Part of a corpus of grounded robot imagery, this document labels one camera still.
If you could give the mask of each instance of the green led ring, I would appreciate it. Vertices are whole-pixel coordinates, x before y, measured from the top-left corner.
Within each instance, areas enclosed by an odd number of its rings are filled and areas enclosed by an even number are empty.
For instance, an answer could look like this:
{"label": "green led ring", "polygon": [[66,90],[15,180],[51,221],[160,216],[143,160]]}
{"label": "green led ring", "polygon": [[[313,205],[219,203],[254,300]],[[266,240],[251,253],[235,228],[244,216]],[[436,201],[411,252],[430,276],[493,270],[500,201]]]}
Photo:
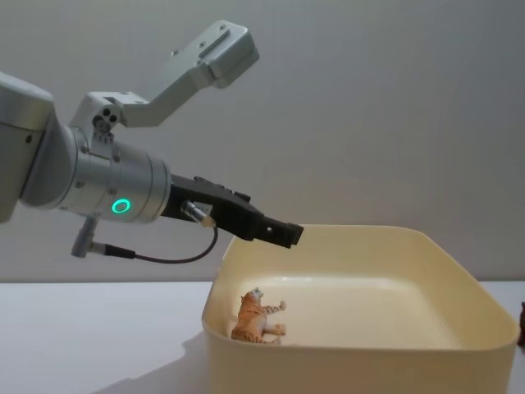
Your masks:
{"label": "green led ring", "polygon": [[128,199],[118,199],[113,203],[112,211],[116,214],[128,212],[131,208],[131,202]]}

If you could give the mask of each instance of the black cable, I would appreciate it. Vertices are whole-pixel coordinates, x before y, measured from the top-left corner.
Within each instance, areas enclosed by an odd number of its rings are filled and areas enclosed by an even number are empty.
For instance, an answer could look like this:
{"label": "black cable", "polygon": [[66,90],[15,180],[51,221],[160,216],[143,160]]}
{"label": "black cable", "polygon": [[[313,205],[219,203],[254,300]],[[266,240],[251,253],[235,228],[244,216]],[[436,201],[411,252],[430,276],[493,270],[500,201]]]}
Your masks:
{"label": "black cable", "polygon": [[151,261],[153,263],[161,263],[161,264],[184,264],[184,263],[191,263],[193,261],[199,260],[202,257],[209,254],[212,249],[215,247],[215,244],[217,243],[217,239],[219,237],[219,231],[217,227],[213,228],[213,239],[212,243],[209,245],[209,247],[202,252],[201,254],[197,254],[194,257],[190,257],[187,259],[157,259],[154,257],[149,256],[143,256],[141,254],[136,254],[133,250],[128,250],[124,248],[119,248],[118,246],[114,245],[108,245],[105,244],[105,251],[104,254],[106,256],[115,256],[115,257],[121,257],[123,259],[140,259],[144,261]]}

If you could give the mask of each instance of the dark object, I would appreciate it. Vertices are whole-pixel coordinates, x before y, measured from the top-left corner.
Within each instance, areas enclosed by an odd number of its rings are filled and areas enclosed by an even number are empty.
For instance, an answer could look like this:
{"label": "dark object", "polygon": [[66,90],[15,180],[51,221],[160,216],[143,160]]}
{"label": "dark object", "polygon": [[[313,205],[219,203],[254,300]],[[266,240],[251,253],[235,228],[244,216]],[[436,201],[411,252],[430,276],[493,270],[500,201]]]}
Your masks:
{"label": "dark object", "polygon": [[104,247],[104,255],[106,256],[121,257],[123,259],[134,259],[136,256],[133,250],[124,249],[119,246],[105,244]]}
{"label": "dark object", "polygon": [[522,329],[519,334],[518,346],[525,347],[525,302],[522,302],[522,314],[519,318],[519,327]]}
{"label": "dark object", "polygon": [[162,216],[192,221],[180,209],[185,201],[211,206],[209,215],[215,220],[217,227],[246,241],[258,239],[290,248],[297,245],[303,234],[301,226],[265,217],[249,203],[248,195],[200,177],[188,179],[171,175],[170,198]]}

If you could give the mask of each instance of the tiger figurine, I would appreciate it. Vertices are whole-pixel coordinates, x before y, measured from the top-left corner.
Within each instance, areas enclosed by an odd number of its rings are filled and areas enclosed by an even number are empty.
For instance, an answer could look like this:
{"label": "tiger figurine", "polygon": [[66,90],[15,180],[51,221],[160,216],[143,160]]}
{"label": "tiger figurine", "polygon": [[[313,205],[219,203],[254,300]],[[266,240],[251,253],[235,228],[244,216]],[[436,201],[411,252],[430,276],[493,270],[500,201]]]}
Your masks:
{"label": "tiger figurine", "polygon": [[241,296],[237,324],[231,331],[231,339],[267,345],[280,345],[281,337],[273,341],[265,341],[264,334],[282,336],[286,334],[284,324],[270,324],[267,316],[286,309],[286,303],[281,301],[279,306],[262,306],[261,298],[264,294],[258,287]]}

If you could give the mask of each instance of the cable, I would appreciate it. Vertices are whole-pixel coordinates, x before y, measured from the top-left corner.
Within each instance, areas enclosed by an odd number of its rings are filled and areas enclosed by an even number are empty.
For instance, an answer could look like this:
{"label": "cable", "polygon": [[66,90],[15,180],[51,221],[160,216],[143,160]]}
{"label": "cable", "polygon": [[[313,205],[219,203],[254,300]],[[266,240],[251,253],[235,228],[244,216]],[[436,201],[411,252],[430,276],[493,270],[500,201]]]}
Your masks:
{"label": "cable", "polygon": [[136,254],[134,250],[124,249],[124,248],[120,248],[118,246],[109,245],[109,244],[105,244],[105,245],[96,244],[95,245],[95,243],[94,243],[94,247],[92,249],[92,252],[97,253],[97,250],[100,250],[100,252],[102,254],[106,255],[106,256],[115,256],[115,257],[120,257],[120,258],[123,258],[123,259],[140,259],[140,260],[144,260],[144,261],[150,261],[152,263],[184,264],[184,263],[191,263],[193,261],[199,260],[202,257],[204,257],[207,254],[209,254],[212,251],[212,249],[215,247],[215,244],[217,243],[218,237],[219,237],[219,231],[218,231],[217,227],[214,227],[213,228],[213,239],[212,239],[212,243],[209,245],[209,247],[204,252],[202,252],[201,254],[197,254],[196,256],[190,257],[190,258],[187,258],[187,259],[157,259],[157,258],[154,258],[154,257],[149,257],[149,256],[143,256],[141,254]]}
{"label": "cable", "polygon": [[143,256],[141,254],[136,254],[135,258],[145,261],[151,261],[153,263],[162,263],[162,264],[184,264],[184,263],[191,263],[192,261],[200,260],[202,257],[209,254],[212,249],[215,247],[215,244],[217,243],[217,239],[219,237],[219,231],[216,227],[213,228],[213,239],[212,243],[209,245],[209,247],[201,254],[197,254],[194,257],[190,257],[188,259],[176,259],[176,260],[169,260],[169,259],[156,259],[154,257],[148,257]]}

